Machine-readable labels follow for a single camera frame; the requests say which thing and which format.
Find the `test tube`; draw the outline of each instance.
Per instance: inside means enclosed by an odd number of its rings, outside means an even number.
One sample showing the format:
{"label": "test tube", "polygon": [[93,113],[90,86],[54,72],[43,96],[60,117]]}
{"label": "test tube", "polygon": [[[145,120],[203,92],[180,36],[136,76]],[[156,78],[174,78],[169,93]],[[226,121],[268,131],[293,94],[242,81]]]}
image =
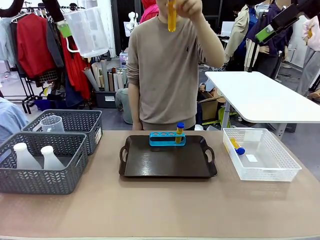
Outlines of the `test tube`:
{"label": "test tube", "polygon": [[230,141],[231,141],[232,145],[234,146],[234,149],[237,154],[239,154],[239,155],[245,154],[246,150],[239,145],[239,143],[237,142],[237,140],[235,138],[231,138]]}
{"label": "test tube", "polygon": [[168,30],[175,32],[177,27],[177,11],[174,8],[176,0],[168,0]]}
{"label": "test tube", "polygon": [[[176,126],[176,134],[182,135],[184,132],[185,124],[183,122],[179,122]],[[175,137],[175,143],[180,144],[181,143],[181,136],[176,136]]]}

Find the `table leg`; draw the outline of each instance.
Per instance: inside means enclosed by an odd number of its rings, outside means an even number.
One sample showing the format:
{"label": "table leg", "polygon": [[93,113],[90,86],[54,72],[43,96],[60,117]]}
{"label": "table leg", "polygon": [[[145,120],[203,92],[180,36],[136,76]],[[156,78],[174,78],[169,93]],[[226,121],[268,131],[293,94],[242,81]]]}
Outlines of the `table leg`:
{"label": "table leg", "polygon": [[281,140],[284,133],[285,133],[285,130],[286,130],[286,127],[287,127],[287,123],[280,123],[279,126],[276,128],[276,131],[275,131],[275,135]]}
{"label": "table leg", "polygon": [[223,120],[222,120],[222,126],[221,131],[223,129],[226,129],[228,127],[228,121],[229,121],[229,114],[230,114],[230,102],[226,101],[225,103],[225,110],[223,114]]}

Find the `white label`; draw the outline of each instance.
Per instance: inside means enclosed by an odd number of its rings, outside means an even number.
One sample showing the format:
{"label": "white label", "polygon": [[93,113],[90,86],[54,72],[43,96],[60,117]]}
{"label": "white label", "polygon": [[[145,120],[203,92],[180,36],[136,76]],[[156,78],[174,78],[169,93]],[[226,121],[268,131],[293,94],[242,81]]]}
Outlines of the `white label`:
{"label": "white label", "polygon": [[99,130],[95,134],[95,144],[98,145],[98,143],[101,139],[101,136],[102,136],[102,132],[101,132],[101,127],[100,127]]}
{"label": "white label", "polygon": [[260,142],[263,131],[259,130],[246,130],[244,134],[245,142]]}
{"label": "white label", "polygon": [[115,101],[114,96],[105,96],[104,99],[106,102],[114,102]]}
{"label": "white label", "polygon": [[250,163],[257,163],[258,162],[258,160],[256,159],[255,155],[247,154],[245,156],[249,160]]}

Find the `blue test tube rack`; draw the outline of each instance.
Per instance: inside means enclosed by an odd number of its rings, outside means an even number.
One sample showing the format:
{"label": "blue test tube rack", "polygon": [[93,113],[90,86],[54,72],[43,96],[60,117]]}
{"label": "blue test tube rack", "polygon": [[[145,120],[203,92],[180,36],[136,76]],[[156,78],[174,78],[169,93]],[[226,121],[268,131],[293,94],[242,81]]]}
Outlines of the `blue test tube rack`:
{"label": "blue test tube rack", "polygon": [[[180,143],[176,143],[176,137],[181,137]],[[149,135],[149,143],[152,147],[183,147],[186,145],[186,136],[185,133],[179,135],[176,132],[151,132]]]}

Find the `clear plastic cup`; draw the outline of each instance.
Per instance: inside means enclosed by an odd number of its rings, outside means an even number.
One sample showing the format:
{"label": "clear plastic cup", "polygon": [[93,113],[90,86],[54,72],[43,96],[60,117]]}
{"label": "clear plastic cup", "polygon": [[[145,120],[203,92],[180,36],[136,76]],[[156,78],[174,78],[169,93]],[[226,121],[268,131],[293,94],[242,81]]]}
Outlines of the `clear plastic cup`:
{"label": "clear plastic cup", "polygon": [[109,50],[106,32],[101,19],[99,7],[68,12],[64,19],[72,32],[72,37],[78,50],[68,50],[72,53],[80,53],[84,58],[93,58],[105,54]]}
{"label": "clear plastic cup", "polygon": [[47,133],[64,133],[65,128],[60,116],[48,116],[40,121],[43,132]]}

